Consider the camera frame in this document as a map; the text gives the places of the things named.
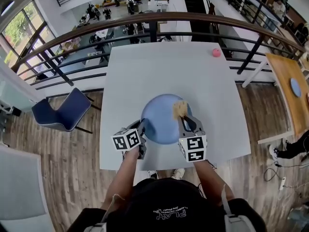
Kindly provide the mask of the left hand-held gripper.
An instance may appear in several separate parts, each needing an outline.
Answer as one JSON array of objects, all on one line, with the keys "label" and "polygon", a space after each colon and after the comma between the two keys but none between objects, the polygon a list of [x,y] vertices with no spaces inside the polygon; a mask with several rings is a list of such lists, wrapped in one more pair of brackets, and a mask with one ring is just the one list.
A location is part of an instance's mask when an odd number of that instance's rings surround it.
[{"label": "left hand-held gripper", "polygon": [[127,126],[126,130],[120,130],[116,134],[111,136],[112,143],[116,151],[125,152],[130,151],[134,148],[138,148],[139,157],[138,159],[144,159],[146,153],[146,140],[143,138],[145,134],[146,120],[136,120]]}]

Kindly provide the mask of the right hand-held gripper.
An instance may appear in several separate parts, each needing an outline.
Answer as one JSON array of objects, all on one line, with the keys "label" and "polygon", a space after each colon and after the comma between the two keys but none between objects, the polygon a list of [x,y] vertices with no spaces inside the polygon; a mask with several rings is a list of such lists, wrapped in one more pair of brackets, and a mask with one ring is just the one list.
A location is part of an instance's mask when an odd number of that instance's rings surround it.
[{"label": "right hand-held gripper", "polygon": [[203,161],[206,159],[207,137],[199,119],[187,115],[178,117],[179,148],[186,162]]}]

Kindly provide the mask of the beige scrubbing sponge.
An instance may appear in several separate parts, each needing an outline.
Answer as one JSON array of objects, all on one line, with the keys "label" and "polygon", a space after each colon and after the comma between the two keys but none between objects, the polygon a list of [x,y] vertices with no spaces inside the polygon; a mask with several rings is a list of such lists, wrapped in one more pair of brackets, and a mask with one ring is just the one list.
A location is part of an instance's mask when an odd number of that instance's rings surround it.
[{"label": "beige scrubbing sponge", "polygon": [[184,118],[188,115],[188,103],[187,101],[180,100],[173,104],[173,118],[177,120],[179,117]]}]

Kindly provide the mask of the big blue plate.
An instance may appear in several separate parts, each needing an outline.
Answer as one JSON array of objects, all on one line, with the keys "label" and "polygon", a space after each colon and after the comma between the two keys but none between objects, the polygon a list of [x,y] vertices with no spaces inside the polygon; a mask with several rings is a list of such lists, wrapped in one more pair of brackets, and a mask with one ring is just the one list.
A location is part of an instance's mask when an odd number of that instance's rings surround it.
[{"label": "big blue plate", "polygon": [[291,88],[293,94],[296,97],[298,97],[298,98],[301,97],[301,95],[302,95],[301,88],[300,88],[300,85],[299,85],[299,83],[296,79],[294,79],[294,78],[290,79],[290,88]]},{"label": "big blue plate", "polygon": [[173,105],[182,98],[174,94],[162,94],[150,100],[142,114],[145,119],[145,135],[157,144],[170,145],[179,140],[178,121],[173,117]]}]

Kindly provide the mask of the person's right forearm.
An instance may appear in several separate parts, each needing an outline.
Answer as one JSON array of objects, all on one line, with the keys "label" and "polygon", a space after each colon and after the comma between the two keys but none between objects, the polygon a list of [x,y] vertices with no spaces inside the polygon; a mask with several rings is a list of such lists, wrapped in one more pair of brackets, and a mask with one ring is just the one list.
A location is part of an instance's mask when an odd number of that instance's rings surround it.
[{"label": "person's right forearm", "polygon": [[223,189],[225,190],[226,199],[228,201],[235,199],[231,188],[216,173],[216,171],[213,169],[212,165],[208,161],[196,161],[194,162],[194,167],[196,169],[206,199],[208,199],[210,202],[214,203],[217,206],[221,206],[221,195]]}]

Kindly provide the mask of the person's left forearm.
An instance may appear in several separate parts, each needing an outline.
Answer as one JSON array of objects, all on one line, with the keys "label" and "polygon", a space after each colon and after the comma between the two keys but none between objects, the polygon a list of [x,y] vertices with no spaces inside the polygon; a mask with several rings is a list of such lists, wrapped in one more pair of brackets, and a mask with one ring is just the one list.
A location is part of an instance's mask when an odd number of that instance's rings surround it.
[{"label": "person's left forearm", "polygon": [[126,202],[130,199],[139,156],[138,147],[126,152],[116,176],[107,189],[101,209],[107,210],[112,203],[113,196],[116,194],[121,197],[121,202]]}]

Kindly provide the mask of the white square table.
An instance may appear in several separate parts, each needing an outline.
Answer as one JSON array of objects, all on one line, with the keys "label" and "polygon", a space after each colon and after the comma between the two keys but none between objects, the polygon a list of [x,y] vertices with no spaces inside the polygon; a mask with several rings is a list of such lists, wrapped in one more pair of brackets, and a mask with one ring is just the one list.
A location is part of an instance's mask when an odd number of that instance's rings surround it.
[{"label": "white square table", "polygon": [[118,170],[122,154],[112,135],[141,118],[146,104],[161,94],[188,102],[207,136],[206,158],[219,165],[251,153],[247,123],[224,56],[213,57],[216,43],[163,42],[114,47],[105,80],[99,164]]}]

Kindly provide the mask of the person's black shirt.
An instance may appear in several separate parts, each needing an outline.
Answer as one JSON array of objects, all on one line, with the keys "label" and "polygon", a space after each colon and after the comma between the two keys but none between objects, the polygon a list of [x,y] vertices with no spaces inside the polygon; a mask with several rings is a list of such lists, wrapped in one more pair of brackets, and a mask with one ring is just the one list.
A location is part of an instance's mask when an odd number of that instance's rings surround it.
[{"label": "person's black shirt", "polygon": [[226,212],[185,180],[145,179],[128,201],[110,209],[85,208],[68,232],[85,232],[101,221],[107,232],[225,232]]}]

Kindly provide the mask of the blue chair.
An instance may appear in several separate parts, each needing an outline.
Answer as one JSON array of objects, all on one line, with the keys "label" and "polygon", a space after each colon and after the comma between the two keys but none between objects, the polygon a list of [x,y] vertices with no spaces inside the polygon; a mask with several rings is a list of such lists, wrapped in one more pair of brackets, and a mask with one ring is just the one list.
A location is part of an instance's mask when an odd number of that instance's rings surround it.
[{"label": "blue chair", "polygon": [[34,119],[40,126],[65,132],[77,129],[92,134],[91,131],[78,127],[78,123],[91,107],[101,111],[101,108],[93,105],[92,102],[91,98],[75,87],[58,109],[53,109],[49,101],[43,99],[36,103],[31,110]]}]

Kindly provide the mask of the wooden table with white legs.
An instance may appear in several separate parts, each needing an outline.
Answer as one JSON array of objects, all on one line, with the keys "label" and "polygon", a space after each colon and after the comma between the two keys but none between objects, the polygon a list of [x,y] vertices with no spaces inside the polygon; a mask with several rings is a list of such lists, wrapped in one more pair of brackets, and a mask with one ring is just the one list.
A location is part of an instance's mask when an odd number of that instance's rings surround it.
[{"label": "wooden table with white legs", "polygon": [[[266,60],[261,62],[253,73],[243,82],[242,87],[245,88],[261,70],[268,65],[275,76],[275,82],[280,88],[291,129],[265,139],[257,141],[257,143],[270,143],[289,136],[298,137],[305,131],[309,130],[309,85],[298,65],[298,62],[289,58],[266,53]],[[298,81],[302,95],[296,97],[290,88],[290,79],[294,78]]]}]

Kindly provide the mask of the black railing with wooden handrail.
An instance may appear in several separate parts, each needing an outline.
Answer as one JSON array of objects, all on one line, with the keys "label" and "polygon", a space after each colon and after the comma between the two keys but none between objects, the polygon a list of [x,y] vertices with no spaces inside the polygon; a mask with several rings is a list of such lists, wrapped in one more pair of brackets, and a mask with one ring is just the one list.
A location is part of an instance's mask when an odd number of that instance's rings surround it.
[{"label": "black railing with wooden handrail", "polygon": [[[121,36],[117,38],[102,39],[96,43],[89,43],[85,46],[79,46],[71,50],[65,51],[61,54],[55,55],[51,58],[47,58],[26,70],[23,70],[18,76],[27,74],[28,72],[34,72],[29,77],[25,78],[24,81],[32,80],[32,85],[36,90],[47,89],[50,87],[57,87],[59,85],[67,83],[73,86],[74,82],[94,79],[97,77],[106,76],[108,71],[108,59],[110,56],[110,51],[105,53],[95,53],[91,56],[85,56],[78,58],[76,60],[71,60],[69,62],[61,62],[55,65],[55,61],[59,61],[61,57],[68,56],[70,54],[77,54],[82,50],[93,48],[98,45],[113,45],[115,42],[129,41],[131,39],[144,38],[149,39],[151,42],[156,42],[164,36],[175,36],[179,37],[180,41],[183,41],[185,37],[189,38],[211,38],[213,40],[230,40],[233,42],[249,43],[252,45],[250,50],[231,48],[219,46],[218,48],[222,53],[244,53],[245,58],[230,58],[226,57],[226,62],[228,67],[232,70],[233,75],[235,75],[236,83],[244,82],[251,74],[255,71],[263,73],[263,77],[259,78],[257,76],[253,77],[251,82],[258,84],[268,84],[270,83],[269,76],[272,73],[270,67],[265,64],[260,67],[261,61],[254,60],[255,55],[261,57],[266,57],[265,53],[259,52],[261,46],[267,49],[283,54],[289,59],[298,61],[305,53],[305,49],[298,45],[297,43],[288,40],[287,38],[280,36],[275,33],[271,33],[261,27],[253,24],[249,24],[240,20],[217,16],[209,14],[199,14],[199,13],[185,13],[185,12],[163,12],[163,13],[148,13],[148,14],[136,14],[133,16],[127,16],[122,19],[111,20],[106,22],[100,22],[99,25],[88,25],[81,27],[79,29],[73,30],[66,33],[60,37],[53,39],[52,41],[43,44],[38,49],[33,51],[28,51],[28,53],[21,59],[19,59],[14,66],[12,66],[13,72],[17,72],[21,65],[26,64],[28,60],[42,56],[47,50],[52,47],[61,45],[62,43],[68,42],[70,40],[77,39],[78,37],[88,35],[90,33],[96,32],[98,30],[108,31],[109,29],[115,29],[118,27],[126,26],[133,23],[148,22],[150,25],[149,32],[134,34],[129,36]],[[223,25],[231,27],[232,29],[244,29],[250,32],[258,34],[257,40],[250,40],[247,38],[241,38],[236,36],[228,36],[220,33],[203,33],[203,32],[187,32],[187,31],[167,31],[159,32],[160,22],[175,22],[179,24],[181,22],[193,22],[197,23],[199,26],[206,23],[210,25]],[[47,68],[42,72],[35,72],[35,69],[39,66],[45,65]]]}]

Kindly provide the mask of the group of people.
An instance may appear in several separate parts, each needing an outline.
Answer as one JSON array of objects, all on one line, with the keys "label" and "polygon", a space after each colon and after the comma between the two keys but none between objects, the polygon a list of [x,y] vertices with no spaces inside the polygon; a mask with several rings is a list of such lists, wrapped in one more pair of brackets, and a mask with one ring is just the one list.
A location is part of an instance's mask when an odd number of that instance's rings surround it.
[{"label": "group of people", "polygon": [[81,5],[91,21],[119,19],[149,10],[147,0],[92,0]]}]

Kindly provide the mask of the small wooden table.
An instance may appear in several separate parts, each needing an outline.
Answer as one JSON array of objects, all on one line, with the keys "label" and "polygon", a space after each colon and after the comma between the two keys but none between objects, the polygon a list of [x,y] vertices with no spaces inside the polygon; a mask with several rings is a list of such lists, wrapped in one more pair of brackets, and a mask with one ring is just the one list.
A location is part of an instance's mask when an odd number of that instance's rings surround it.
[{"label": "small wooden table", "polygon": [[305,75],[305,79],[309,79],[309,53],[305,52],[300,58],[299,63],[301,66],[301,71]]}]

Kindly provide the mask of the large window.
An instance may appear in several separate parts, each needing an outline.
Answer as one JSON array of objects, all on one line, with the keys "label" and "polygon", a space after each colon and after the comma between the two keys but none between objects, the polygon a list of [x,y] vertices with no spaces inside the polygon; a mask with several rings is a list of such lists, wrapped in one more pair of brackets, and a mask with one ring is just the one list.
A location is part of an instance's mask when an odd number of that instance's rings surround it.
[{"label": "large window", "polygon": [[54,38],[37,4],[31,1],[0,32],[0,58],[12,67],[25,55]]}]

